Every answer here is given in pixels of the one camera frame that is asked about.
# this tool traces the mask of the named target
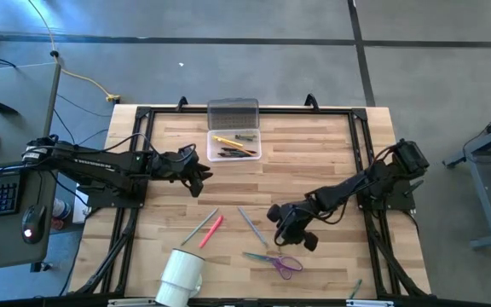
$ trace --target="gray desk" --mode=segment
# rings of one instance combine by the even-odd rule
[[[20,116],[0,114],[0,166],[20,161],[26,143],[49,134],[60,67],[43,64],[0,69],[0,102]],[[56,183],[49,173],[42,173],[43,186],[35,172],[27,172],[18,214],[0,217],[0,267],[28,264],[43,260],[49,244],[50,218]],[[44,236],[37,244],[26,244],[21,237],[21,219],[29,206],[40,201],[47,206]]]

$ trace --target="gray floor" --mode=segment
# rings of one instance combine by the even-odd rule
[[[491,41],[491,0],[355,2],[365,39]],[[63,34],[353,38],[344,0],[34,3],[54,31]],[[26,0],[0,0],[0,33],[45,33],[28,5]],[[355,47],[58,43],[58,49],[67,68],[95,78],[122,95],[124,103],[254,96],[263,104],[298,105],[313,92],[322,105],[366,104]],[[20,65],[51,61],[49,51],[48,43],[0,42],[0,57]],[[366,56],[376,105],[390,108],[397,136],[415,140],[431,162],[415,198],[433,293],[491,303],[491,248],[469,248],[469,240],[488,234],[469,171],[463,166],[448,171],[440,163],[491,120],[491,49],[366,48]],[[83,81],[63,76],[59,92],[92,111],[112,110],[103,94]],[[84,113],[62,99],[56,108],[78,142],[107,128],[108,118]],[[53,131],[66,137],[58,122]],[[87,145],[102,146],[104,136]],[[58,271],[32,275],[26,266],[0,269],[5,289],[0,299],[57,294],[78,237],[51,238],[48,260]],[[37,289],[28,287],[41,280]]]

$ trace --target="scissor blade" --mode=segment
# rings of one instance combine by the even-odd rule
[[[268,261],[268,262],[272,261],[272,258],[270,258],[268,256],[257,255],[257,254],[250,253],[250,252],[242,252],[242,254],[246,255],[247,257],[256,259],[256,260],[262,260],[262,261]]]

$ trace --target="computer mouse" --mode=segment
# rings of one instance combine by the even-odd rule
[[[35,244],[43,238],[46,206],[30,206],[22,217],[22,239]]]

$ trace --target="pink pencil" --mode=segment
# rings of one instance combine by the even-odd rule
[[[217,230],[219,225],[222,223],[222,216],[218,217],[213,226],[211,226],[210,231],[205,235],[204,239],[200,242],[199,247],[204,247],[205,243],[210,239],[211,235]]]

